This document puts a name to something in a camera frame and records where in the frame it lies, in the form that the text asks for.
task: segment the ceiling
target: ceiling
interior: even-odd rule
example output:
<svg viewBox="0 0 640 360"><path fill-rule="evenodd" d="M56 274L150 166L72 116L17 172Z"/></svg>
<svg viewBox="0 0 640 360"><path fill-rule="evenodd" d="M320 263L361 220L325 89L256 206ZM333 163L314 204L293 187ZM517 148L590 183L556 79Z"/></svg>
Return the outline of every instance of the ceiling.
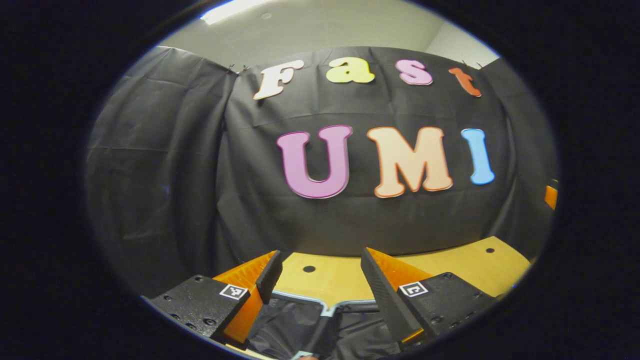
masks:
<svg viewBox="0 0 640 360"><path fill-rule="evenodd" d="M438 15L402 0L270 0L212 25L195 19L160 45L235 64L236 71L290 54L360 45L433 53L472 66L498 57Z"/></svg>

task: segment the wrinkled fabric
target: wrinkled fabric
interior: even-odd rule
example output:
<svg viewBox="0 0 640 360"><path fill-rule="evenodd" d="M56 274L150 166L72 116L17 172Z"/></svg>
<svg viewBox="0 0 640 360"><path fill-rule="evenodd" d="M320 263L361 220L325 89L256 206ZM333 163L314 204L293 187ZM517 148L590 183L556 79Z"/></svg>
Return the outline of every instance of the wrinkled fabric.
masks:
<svg viewBox="0 0 640 360"><path fill-rule="evenodd" d="M327 80L328 63L345 56L367 60L375 79L365 84ZM425 64L433 83L405 83L395 68L402 59ZM294 71L281 94L253 100L263 69L294 60L303 60L305 66ZM462 89L449 73L455 67L474 78L482 97ZM514 177L515 170L508 166L515 156L509 147L508 119L497 94L478 70L431 54L345 47L288 56L239 76L225 119L218 162L216 234L232 242L244 259L275 249L359 256L363 247L372 247L390 255L415 254L481 240L507 199ZM308 174L312 179L326 179L326 143L317 134L339 124L353 128L347 139L348 185L329 199L296 195L287 185L276 140L294 131L309 133ZM453 186L437 192L407 188L389 199L375 196L380 164L376 144L367 132L381 126L397 128L412 147L420 128L442 129ZM495 173L489 184L476 185L470 180L473 162L460 134L467 128L479 128L486 134Z"/></svg>
<svg viewBox="0 0 640 360"><path fill-rule="evenodd" d="M248 348L274 359L291 359L305 347L322 310L317 302L272 295L253 323Z"/></svg>
<svg viewBox="0 0 640 360"><path fill-rule="evenodd" d="M237 265L213 235L221 123L235 78L157 47L114 87L90 135L85 176L96 239L150 298Z"/></svg>
<svg viewBox="0 0 640 360"><path fill-rule="evenodd" d="M337 339L326 360L375 360L400 352L377 305L338 307L334 317Z"/></svg>
<svg viewBox="0 0 640 360"><path fill-rule="evenodd" d="M328 63L368 61L370 83L332 83ZM433 83L409 85L396 61L418 60ZM281 94L253 100L261 71L305 66ZM480 98L449 69L473 77ZM415 51L345 47L288 56L234 74L186 51L157 47L106 97L88 141L86 189L96 237L120 275L155 297L184 279L215 276L272 250L358 256L464 245L496 235L532 259L552 210L545 187L557 166L547 120L517 75L498 60L482 70ZM329 199L296 195L284 177L278 137L306 131L307 170L328 176L317 133L349 125L349 183ZM393 126L413 147L420 128L439 127L453 186L377 198L374 127ZM495 179L473 184L467 141L482 129Z"/></svg>

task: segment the orange gripper part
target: orange gripper part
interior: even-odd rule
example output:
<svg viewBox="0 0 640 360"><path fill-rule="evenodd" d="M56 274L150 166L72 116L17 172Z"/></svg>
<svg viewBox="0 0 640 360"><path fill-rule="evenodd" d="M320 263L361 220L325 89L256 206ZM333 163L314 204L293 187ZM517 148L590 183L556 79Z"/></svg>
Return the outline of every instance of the orange gripper part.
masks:
<svg viewBox="0 0 640 360"><path fill-rule="evenodd" d="M383 252L367 247L367 250L375 260L380 270L397 291L400 285L409 284L410 282L422 281L431 277L431 274L424 272L414 266L404 263Z"/></svg>
<svg viewBox="0 0 640 360"><path fill-rule="evenodd" d="M244 343L247 335L249 335L251 326L258 317L260 309L262 309L262 299L255 282L273 257L273 254L275 254L275 251L247 261L213 278L225 284L249 289L249 298L223 331L226 336L239 343Z"/></svg>
<svg viewBox="0 0 640 360"><path fill-rule="evenodd" d="M556 209L556 201L558 199L558 191L551 186L547 185L547 192L545 193L545 202L549 205L553 210Z"/></svg>

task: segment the black backdrop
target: black backdrop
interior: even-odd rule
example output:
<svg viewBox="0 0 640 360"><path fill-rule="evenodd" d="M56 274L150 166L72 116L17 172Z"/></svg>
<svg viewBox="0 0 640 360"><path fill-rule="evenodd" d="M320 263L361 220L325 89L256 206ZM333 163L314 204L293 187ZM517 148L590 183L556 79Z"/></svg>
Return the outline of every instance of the black backdrop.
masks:
<svg viewBox="0 0 640 360"><path fill-rule="evenodd" d="M10 301L3 352L169 359L213 351L162 322L150 325L157 317L101 267L78 191L81 148L101 95L144 52L134 43L138 35L187 4L25 1L4 8L6 73L16 76L4 89L17 96L6 112L13 115L5 142ZM515 60L561 119L556 130L571 158L563 165L570 187L561 189L557 241L492 319L434 348L430 358L631 356L637 195L629 169L637 112L625 100L637 85L625 50L637 5L432 6Z"/></svg>
<svg viewBox="0 0 640 360"><path fill-rule="evenodd" d="M376 74L368 84L336 85L334 58L356 56ZM286 91L253 99L260 72L300 59ZM400 59L428 64L436 79L410 86ZM463 68L482 96L468 94L449 69ZM314 134L308 174L328 176L318 130L348 125L349 179L329 199L296 195L284 177L276 139ZM420 128L442 130L453 185L406 190L381 200L378 151L367 130L392 126L415 142ZM480 128L495 179L473 184L462 129ZM88 141L88 209L95 237L142 295L155 297L195 274L215 276L272 250L359 256L423 253L497 235L532 260L553 209L545 187L559 179L555 139L534 94L504 61L481 70L432 54L388 47L341 47L290 54L239 75L198 55L155 47L107 96Z"/></svg>

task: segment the letter u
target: letter u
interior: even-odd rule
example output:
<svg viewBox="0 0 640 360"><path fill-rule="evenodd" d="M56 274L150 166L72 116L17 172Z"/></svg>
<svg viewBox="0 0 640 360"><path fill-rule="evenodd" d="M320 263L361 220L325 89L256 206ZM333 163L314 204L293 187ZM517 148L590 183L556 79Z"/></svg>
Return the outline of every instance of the letter u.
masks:
<svg viewBox="0 0 640 360"><path fill-rule="evenodd" d="M353 129L347 125L328 126L318 132L318 137L326 141L329 158L329 176L322 181L311 179L307 171L305 146L310 139L308 133L298 131L278 138L289 188L310 199L325 199L342 192L349 182L347 138L352 133Z"/></svg>

